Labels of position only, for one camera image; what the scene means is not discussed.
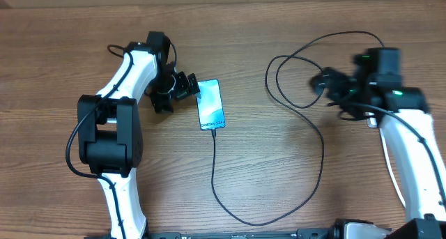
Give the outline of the blue Galaxy smartphone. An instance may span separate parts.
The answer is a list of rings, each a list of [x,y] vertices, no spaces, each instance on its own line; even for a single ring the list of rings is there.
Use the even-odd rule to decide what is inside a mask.
[[[217,79],[198,82],[196,94],[199,125],[201,130],[224,128],[226,121],[222,105],[220,84]]]

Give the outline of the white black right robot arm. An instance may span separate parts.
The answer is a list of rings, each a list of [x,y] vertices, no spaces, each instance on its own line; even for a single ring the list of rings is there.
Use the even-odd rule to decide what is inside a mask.
[[[352,120],[376,122],[383,145],[394,157],[405,201],[406,222],[398,229],[337,219],[329,238],[445,237],[445,163],[422,90],[403,85],[400,56],[397,48],[371,48],[355,56],[354,75],[326,67],[309,81]]]

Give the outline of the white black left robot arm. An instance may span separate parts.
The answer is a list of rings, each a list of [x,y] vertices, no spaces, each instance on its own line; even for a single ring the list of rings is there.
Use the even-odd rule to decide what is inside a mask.
[[[168,61],[175,47],[163,32],[151,31],[144,42],[107,49],[119,49],[122,64],[104,88],[79,98],[66,163],[74,174],[100,183],[111,218],[107,238],[149,238],[137,187],[144,152],[139,101],[146,95],[156,113],[171,113],[174,100],[199,93],[198,81]]]

